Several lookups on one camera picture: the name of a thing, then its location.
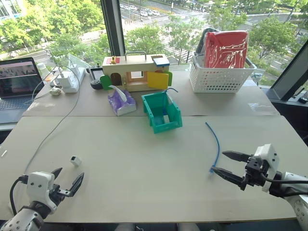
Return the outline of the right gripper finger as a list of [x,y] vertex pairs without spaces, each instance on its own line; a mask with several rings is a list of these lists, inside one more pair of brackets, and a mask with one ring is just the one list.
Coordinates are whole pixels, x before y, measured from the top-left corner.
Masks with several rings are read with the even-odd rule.
[[224,180],[227,180],[235,185],[237,185],[241,190],[245,190],[246,183],[244,183],[244,177],[237,176],[233,174],[232,172],[225,170],[220,167],[213,167],[213,171],[223,178]]
[[236,152],[236,151],[223,151],[222,154],[232,160],[235,160],[238,162],[245,162],[245,163],[247,163],[249,158],[252,157],[251,155],[244,154],[241,152]]

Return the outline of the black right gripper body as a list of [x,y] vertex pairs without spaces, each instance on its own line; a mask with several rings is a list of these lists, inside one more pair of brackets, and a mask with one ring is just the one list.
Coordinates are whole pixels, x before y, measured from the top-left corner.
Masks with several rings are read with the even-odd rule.
[[245,155],[244,162],[246,162],[244,176],[244,189],[247,185],[250,186],[264,186],[265,179],[261,175],[267,175],[269,169],[269,163],[259,157],[253,157],[252,155]]

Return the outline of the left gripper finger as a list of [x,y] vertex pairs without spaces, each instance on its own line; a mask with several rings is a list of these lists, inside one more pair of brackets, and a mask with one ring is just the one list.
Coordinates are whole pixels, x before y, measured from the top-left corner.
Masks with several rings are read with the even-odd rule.
[[62,167],[57,168],[55,170],[53,170],[51,173],[54,175],[54,179],[57,179],[57,177],[60,175],[61,171],[62,171]]
[[72,187],[70,188],[70,193],[68,196],[74,196],[76,192],[79,190],[84,179],[84,172],[79,174],[72,183]]

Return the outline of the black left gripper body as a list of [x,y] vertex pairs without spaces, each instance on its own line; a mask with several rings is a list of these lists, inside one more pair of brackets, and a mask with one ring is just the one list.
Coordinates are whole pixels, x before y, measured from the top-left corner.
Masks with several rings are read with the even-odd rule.
[[73,196],[74,196],[73,192],[60,189],[60,185],[58,184],[53,185],[52,191],[50,193],[50,199],[56,205],[59,205],[60,202],[62,202],[65,197],[73,197]]

